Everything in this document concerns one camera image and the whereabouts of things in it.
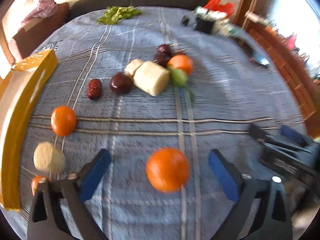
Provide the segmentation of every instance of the wooden furniture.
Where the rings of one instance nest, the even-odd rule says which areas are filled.
[[[64,25],[68,12],[69,4],[62,3],[57,6],[57,10],[52,16],[33,19],[20,28],[8,43],[10,52],[16,62],[30,56],[46,38]]]
[[[317,87],[304,64],[291,54],[276,35],[266,31],[262,25],[248,21],[245,29],[265,49],[290,87],[304,117],[308,134],[312,137],[320,136],[320,115],[316,109]]]

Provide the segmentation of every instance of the cilantro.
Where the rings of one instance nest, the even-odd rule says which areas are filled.
[[[103,16],[98,19],[98,24],[111,24],[116,25],[122,19],[130,19],[135,15],[142,14],[141,10],[129,6],[129,7],[119,7],[112,6],[107,7],[107,10],[104,12]]]

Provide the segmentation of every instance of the white root vegetable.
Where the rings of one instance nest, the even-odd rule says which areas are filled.
[[[136,73],[137,69],[144,63],[141,59],[134,59],[131,61],[124,69],[124,74],[131,77],[133,79],[134,74]]]
[[[133,83],[152,96],[163,92],[169,80],[170,71],[151,61],[143,63],[133,77]]]
[[[38,171],[58,173],[63,171],[66,165],[66,157],[53,143],[41,142],[33,154],[33,162]]]

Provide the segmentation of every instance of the blurry fruit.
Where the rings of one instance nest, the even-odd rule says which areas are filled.
[[[40,142],[34,153],[33,163],[38,171],[62,172],[66,165],[66,157],[52,142]]]
[[[67,106],[58,106],[51,115],[52,130],[59,136],[68,136],[76,128],[75,112]]]
[[[167,67],[169,59],[170,57],[163,52],[158,52],[153,57],[154,62],[162,67]]]
[[[192,59],[189,58],[186,55],[180,54],[177,56],[172,57],[168,64],[167,67],[173,67],[173,68],[178,68],[183,70],[184,72],[187,73],[187,75],[190,75],[192,73],[193,70],[193,63],[192,63]]]
[[[101,96],[101,81],[97,78],[92,79],[88,83],[87,97],[91,100],[99,99]]]
[[[140,66],[143,63],[144,62],[141,59],[138,59],[138,58],[134,59],[125,67],[124,74],[131,77],[131,79],[133,79],[133,76],[136,73],[137,69],[140,68]]]
[[[170,71],[151,61],[143,63],[133,77],[138,88],[154,97],[164,91],[169,80]]]
[[[42,176],[42,175],[34,176],[32,181],[31,181],[31,190],[32,190],[33,196],[35,195],[35,193],[37,191],[39,180],[42,179],[42,178],[47,179],[48,181],[50,181],[49,178],[46,178],[45,176]]]
[[[188,75],[181,69],[178,68],[169,68],[171,80],[173,84],[177,87],[185,87],[188,82]]]
[[[149,157],[146,173],[155,189],[166,193],[175,192],[188,181],[189,162],[179,150],[161,148]]]
[[[117,95],[128,93],[131,87],[131,78],[121,72],[115,74],[111,79],[110,88]]]
[[[157,52],[165,53],[169,56],[171,55],[171,49],[170,49],[169,45],[167,45],[167,44],[162,44],[162,45],[158,46]]]

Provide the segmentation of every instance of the screw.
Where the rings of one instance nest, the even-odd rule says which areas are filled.
[[[241,177],[242,177],[243,179],[252,179],[252,177],[251,177],[250,174],[248,174],[248,173],[242,173],[242,174],[241,174]]]
[[[41,178],[39,179],[38,183],[45,183],[47,181],[47,178]]]
[[[273,176],[272,177],[272,180],[275,182],[275,183],[281,183],[281,179],[277,176]]]
[[[76,179],[76,177],[78,177],[78,174],[76,174],[76,173],[71,173],[71,174],[68,176],[68,179]]]

